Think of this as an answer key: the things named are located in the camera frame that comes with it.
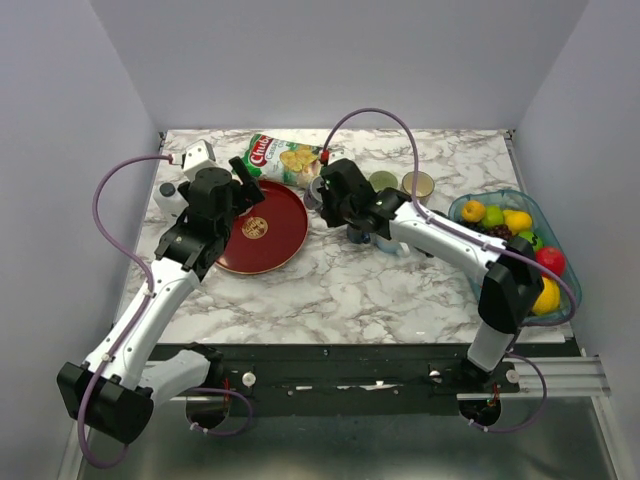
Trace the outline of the grey blue mug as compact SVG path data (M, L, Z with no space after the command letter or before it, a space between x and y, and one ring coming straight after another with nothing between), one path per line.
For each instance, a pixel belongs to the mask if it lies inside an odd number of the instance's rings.
M323 179L316 176L306 187L303 203L307 210L318 211L322 208L323 200L320 189L323 187Z

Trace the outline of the light green mug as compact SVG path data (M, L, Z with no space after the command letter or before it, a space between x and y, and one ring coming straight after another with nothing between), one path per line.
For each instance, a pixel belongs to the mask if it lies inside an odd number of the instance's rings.
M375 171L369 176L369 182L376 192L385 190L386 188L396 189L398 180L396 176L389 171Z

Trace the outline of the dark blue mug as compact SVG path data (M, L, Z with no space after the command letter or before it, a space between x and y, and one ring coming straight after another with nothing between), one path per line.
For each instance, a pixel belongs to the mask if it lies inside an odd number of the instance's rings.
M348 240L353 244L362 245L371 243L371 235L369 233L351 225L347 226L346 233Z

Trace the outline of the light blue white mug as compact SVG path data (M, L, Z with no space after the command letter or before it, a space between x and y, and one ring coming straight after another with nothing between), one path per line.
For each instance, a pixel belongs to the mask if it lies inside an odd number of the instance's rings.
M375 237L375 245L380 251L386 254L396 255L401 258L406 258L411 255L410 247L406 243L388 240L380 235Z

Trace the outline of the cream mug with black rim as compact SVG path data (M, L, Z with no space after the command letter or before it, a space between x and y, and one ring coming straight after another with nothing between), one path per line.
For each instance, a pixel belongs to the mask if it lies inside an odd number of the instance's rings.
M435 190L435 182L433 178L425 172L408 172L402 178L400 187L401 190L408 195L415 194L420 204L427 205Z

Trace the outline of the dark grey mug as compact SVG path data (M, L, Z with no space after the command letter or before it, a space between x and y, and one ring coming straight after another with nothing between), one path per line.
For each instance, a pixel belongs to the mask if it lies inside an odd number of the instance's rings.
M447 214L445 214L445 213L444 213L444 212L442 212L442 211L439 211L439 210L431 210L431 213L433 213L434 215L438 215L438 216L440 216L440 217L443 217L443 218L445 218L445 219L449 219L448 215L447 215Z

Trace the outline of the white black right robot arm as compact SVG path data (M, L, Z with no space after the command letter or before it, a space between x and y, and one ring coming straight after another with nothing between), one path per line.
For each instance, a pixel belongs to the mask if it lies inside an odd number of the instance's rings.
M462 384L471 391L493 384L496 367L543 290L531 245L470 230L423 208L400 190L377 192L348 159L324 167L320 177L320 215L329 228L348 225L405 244L460 270L481 287L482 323L459 371Z

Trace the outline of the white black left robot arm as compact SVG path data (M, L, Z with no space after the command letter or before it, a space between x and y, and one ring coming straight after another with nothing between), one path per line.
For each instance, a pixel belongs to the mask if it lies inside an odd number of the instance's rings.
M265 199L240 158L229 164L201 168L179 185L186 208L143 265L140 290L99 346L59 371L56 382L79 428L129 445L155 407L191 389L209 395L223 386L223 355L213 347L188 345L151 369L145 365L176 311L224 253L234 221Z

